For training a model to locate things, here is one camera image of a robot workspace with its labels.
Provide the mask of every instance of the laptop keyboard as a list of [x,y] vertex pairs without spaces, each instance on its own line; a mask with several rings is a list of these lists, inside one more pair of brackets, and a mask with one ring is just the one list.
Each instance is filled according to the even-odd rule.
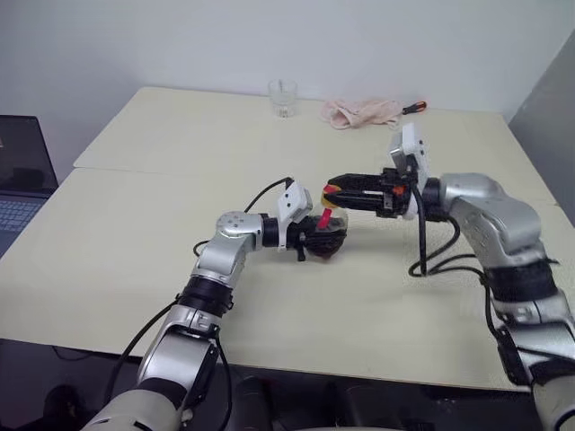
[[0,200],[0,231],[21,232],[42,204]]

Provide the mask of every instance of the laptop screen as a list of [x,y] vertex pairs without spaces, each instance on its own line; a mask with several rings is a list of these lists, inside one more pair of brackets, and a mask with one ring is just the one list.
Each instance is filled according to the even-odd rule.
[[0,191],[49,194],[57,187],[38,119],[0,115]]

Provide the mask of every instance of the clear glass cup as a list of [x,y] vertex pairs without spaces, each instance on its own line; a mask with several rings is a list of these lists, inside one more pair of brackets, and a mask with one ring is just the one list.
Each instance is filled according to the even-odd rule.
[[296,115],[297,84],[288,79],[275,79],[268,84],[271,108],[278,117]]

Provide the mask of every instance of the gray floor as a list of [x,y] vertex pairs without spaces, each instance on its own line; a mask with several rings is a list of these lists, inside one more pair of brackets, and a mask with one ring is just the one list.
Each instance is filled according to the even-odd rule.
[[[82,355],[68,349],[58,352],[67,358]],[[58,358],[50,346],[2,340],[2,425],[16,428],[40,418],[47,393],[63,383],[75,386],[89,409],[98,409],[114,362],[114,357],[99,356],[69,362]],[[125,365],[117,392],[133,386],[136,372],[136,364]],[[260,379],[268,394],[266,400],[274,431],[325,427],[336,421],[382,427],[397,418],[402,423],[401,429],[410,431],[541,429],[533,402],[522,393],[232,367],[234,386],[252,375]],[[197,410],[192,426],[187,428],[189,431],[217,429],[225,413],[225,390],[223,369],[218,367],[208,397]],[[234,407],[228,431],[238,429],[235,424],[239,414],[241,409]]]

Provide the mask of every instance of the red object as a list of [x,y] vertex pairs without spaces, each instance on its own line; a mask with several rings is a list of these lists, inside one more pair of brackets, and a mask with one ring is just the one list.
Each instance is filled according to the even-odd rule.
[[338,186],[334,186],[332,184],[326,184],[323,188],[323,192],[325,193],[333,193],[334,191],[340,191],[341,189]]
[[327,225],[330,223],[330,218],[332,217],[332,211],[329,208],[325,208],[322,216],[320,217],[320,221],[317,223],[318,229],[325,229]]
[[392,192],[395,196],[401,196],[405,192],[405,186],[395,186]]

